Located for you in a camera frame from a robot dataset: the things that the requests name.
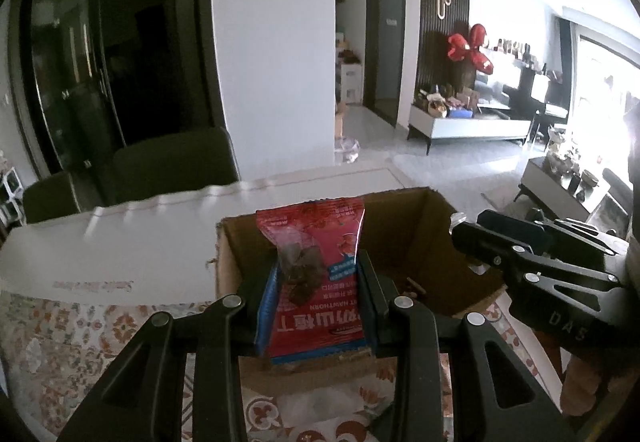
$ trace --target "gray door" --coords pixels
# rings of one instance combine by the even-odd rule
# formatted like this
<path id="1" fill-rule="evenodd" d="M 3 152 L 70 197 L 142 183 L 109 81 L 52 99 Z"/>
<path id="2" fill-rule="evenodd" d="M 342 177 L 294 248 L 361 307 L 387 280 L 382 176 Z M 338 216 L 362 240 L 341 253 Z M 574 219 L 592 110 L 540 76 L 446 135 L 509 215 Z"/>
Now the gray door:
<path id="1" fill-rule="evenodd" d="M 404 47 L 404 0 L 378 0 L 378 8 L 378 64 L 374 107 L 387 120 L 396 123 Z"/>

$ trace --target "plastic bag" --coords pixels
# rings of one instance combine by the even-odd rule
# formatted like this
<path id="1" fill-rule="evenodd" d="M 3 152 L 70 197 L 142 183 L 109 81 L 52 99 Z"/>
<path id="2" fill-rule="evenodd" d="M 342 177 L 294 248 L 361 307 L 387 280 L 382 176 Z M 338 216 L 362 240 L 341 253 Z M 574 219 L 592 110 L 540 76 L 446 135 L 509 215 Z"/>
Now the plastic bag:
<path id="1" fill-rule="evenodd" d="M 362 199 L 300 203 L 256 216 L 278 248 L 282 288 L 268 348 L 274 362 L 364 345 L 355 265 Z"/>

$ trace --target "black slatted wall panel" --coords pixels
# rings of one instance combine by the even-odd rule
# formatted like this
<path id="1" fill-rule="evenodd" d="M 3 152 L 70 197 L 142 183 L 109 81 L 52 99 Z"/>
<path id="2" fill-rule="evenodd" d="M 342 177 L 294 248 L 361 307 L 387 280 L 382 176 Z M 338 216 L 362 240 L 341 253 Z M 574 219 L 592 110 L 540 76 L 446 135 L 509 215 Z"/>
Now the black slatted wall panel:
<path id="1" fill-rule="evenodd" d="M 415 89 L 451 83 L 457 90 L 473 86 L 468 64 L 452 62 L 447 57 L 447 39 L 453 33 L 465 38 L 469 32 L 469 0 L 451 0 L 443 20 L 438 17 L 436 0 L 420 0 L 420 44 Z"/>

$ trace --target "open cardboard box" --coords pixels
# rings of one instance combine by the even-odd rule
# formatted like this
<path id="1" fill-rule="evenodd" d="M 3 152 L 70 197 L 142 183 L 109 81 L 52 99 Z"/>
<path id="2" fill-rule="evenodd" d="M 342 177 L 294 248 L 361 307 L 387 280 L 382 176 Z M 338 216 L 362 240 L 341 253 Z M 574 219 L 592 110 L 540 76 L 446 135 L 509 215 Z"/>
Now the open cardboard box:
<path id="1" fill-rule="evenodd" d="M 435 313 L 462 317 L 484 311 L 503 292 L 500 272 L 482 276 L 468 268 L 449 234 L 455 209 L 427 187 L 364 195 L 365 214 L 359 248 L 375 270 L 393 278 L 399 289 L 410 277 L 426 291 L 422 299 Z M 225 218 L 218 228 L 218 295 L 237 290 L 242 278 L 273 259 L 274 246 L 262 235 L 255 215 Z M 270 368 L 265 361 L 241 361 L 242 384 L 265 395 L 302 392 L 375 372 L 368 355 L 338 354 L 296 363 L 295 371 Z"/>

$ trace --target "floral pattern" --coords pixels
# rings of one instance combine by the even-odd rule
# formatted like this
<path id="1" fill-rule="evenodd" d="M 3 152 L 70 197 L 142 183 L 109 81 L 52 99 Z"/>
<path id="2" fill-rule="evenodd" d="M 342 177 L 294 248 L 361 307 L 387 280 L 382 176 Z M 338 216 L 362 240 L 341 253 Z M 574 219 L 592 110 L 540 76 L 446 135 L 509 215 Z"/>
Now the floral pattern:
<path id="1" fill-rule="evenodd" d="M 60 431 L 100 375 L 146 320 L 157 311 L 173 317 L 201 313 L 210 305 L 118 306 L 62 303 L 0 293 L 0 350 L 8 367 L 12 400 L 53 435 Z M 498 307 L 487 320 L 544 386 L 536 365 Z M 449 358 L 441 355 L 444 440 L 453 440 L 453 401 Z M 182 439 L 193 440 L 195 356 L 187 358 L 182 408 Z M 396 363 L 376 360 L 370 375 L 338 386 L 297 395 L 267 396 L 243 386 L 248 439 L 255 442 L 375 442 L 367 425 L 394 398 Z M 318 416 L 318 404 L 327 415 Z"/>

